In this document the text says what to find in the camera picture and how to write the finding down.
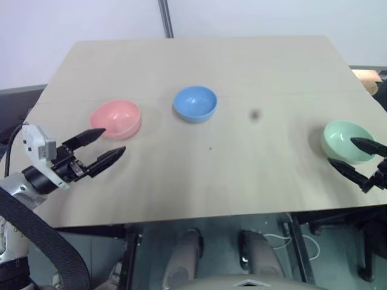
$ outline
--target black strap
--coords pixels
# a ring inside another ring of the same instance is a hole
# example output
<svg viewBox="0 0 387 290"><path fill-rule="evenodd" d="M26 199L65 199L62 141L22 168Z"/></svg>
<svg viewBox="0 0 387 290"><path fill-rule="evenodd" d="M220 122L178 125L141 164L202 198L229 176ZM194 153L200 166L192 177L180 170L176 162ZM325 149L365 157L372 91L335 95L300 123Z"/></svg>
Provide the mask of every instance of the black strap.
<svg viewBox="0 0 387 290"><path fill-rule="evenodd" d="M1 187L0 216L29 238L51 260L63 278L65 289L90 289L89 272L74 247Z"/></svg>

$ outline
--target robotic arm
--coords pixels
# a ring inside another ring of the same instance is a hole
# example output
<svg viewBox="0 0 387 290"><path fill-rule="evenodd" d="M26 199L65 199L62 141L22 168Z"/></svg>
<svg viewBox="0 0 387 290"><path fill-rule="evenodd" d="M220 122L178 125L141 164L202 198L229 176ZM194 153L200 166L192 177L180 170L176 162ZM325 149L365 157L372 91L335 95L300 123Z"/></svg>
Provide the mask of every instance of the robotic arm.
<svg viewBox="0 0 387 290"><path fill-rule="evenodd" d="M125 147L113 149L99 156L89 166L75 157L74 150L94 142L104 131L105 129L86 130L57 148L55 139L48 137L39 126L23 125L23 143L32 166L22 173L12 173L1 179L0 187L30 210L34 210L58 187L68 189L69 183L73 181L85 176L93 178L123 155ZM28 246L29 240L0 216L0 269L1 265L26 257ZM5 278L3 274L0 275L1 280Z"/></svg>
<svg viewBox="0 0 387 290"><path fill-rule="evenodd" d="M369 192L374 186L377 186L380 189L387 189L387 147L366 138L351 138L351 141L361 151L370 155L380 155L384 158L377 166L377 170L373 176L367 178L357 172L353 166L350 166L341 160L329 158L328 161L330 164L340 172L341 175L356 183L364 193Z"/></svg>

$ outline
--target metal pole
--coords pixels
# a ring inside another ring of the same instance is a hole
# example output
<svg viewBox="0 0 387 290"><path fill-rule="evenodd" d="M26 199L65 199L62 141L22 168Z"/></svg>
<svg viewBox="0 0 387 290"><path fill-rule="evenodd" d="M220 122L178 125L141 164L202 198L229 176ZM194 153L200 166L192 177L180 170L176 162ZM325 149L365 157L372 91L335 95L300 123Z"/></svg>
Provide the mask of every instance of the metal pole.
<svg viewBox="0 0 387 290"><path fill-rule="evenodd" d="M127 233L125 242L126 249L122 258L122 268L118 290L132 289L135 254L139 243L139 236L135 233Z"/></svg>
<svg viewBox="0 0 387 290"><path fill-rule="evenodd" d="M300 268L301 279L305 283L315 285L316 282L312 266L310 265L307 246L305 245L304 237L302 237L300 224L294 214L291 215L291 219L292 222L289 222L287 225L289 227L290 236L293 239L294 251Z"/></svg>
<svg viewBox="0 0 387 290"><path fill-rule="evenodd" d="M158 6L160 8L161 20L164 25L164 32L166 38L174 38L174 32L172 31L171 17L169 16L168 2L167 0L158 0Z"/></svg>

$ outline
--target pink bowl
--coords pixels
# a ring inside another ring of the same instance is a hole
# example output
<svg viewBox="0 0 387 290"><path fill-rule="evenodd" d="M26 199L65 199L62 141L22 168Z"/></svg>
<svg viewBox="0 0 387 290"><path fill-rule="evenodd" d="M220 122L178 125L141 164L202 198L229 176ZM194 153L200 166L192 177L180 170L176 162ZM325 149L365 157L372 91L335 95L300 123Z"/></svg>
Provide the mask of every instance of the pink bowl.
<svg viewBox="0 0 387 290"><path fill-rule="evenodd" d="M140 108L127 100L109 101L90 116L92 128L105 128L102 136L116 140L127 139L141 126Z"/></svg>

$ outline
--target table surface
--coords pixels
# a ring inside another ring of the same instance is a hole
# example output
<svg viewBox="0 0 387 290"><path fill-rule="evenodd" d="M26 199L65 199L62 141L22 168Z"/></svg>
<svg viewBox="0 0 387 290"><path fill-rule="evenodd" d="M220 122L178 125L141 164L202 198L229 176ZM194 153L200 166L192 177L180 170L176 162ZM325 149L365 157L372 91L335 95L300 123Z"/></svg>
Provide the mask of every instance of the table surface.
<svg viewBox="0 0 387 290"><path fill-rule="evenodd" d="M172 110L189 85L218 95L204 123L187 123ZM28 122L59 144L88 129L93 110L112 99L139 105L141 129L76 151L89 164L127 148L94 179L49 195L38 214L54 227L387 204L385 192L362 193L321 151L322 129L337 119L387 144L387 114L325 37L80 42ZM369 175L380 160L356 168ZM18 136L11 171L29 164Z"/></svg>

